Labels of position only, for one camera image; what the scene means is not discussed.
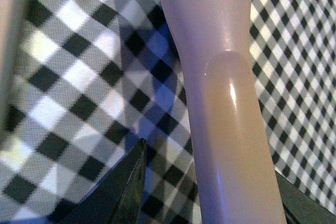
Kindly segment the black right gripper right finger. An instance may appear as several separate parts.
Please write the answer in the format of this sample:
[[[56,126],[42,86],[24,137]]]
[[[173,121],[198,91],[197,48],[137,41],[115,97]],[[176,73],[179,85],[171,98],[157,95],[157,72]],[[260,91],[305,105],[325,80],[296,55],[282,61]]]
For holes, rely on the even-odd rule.
[[[322,207],[276,172],[287,223],[335,224],[335,215]]]

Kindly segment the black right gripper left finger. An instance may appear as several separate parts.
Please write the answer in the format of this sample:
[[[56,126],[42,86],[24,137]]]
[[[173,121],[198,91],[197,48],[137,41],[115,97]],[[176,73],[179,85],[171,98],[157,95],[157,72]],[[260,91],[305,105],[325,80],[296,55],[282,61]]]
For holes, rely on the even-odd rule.
[[[138,223],[145,173],[142,138],[61,223]]]

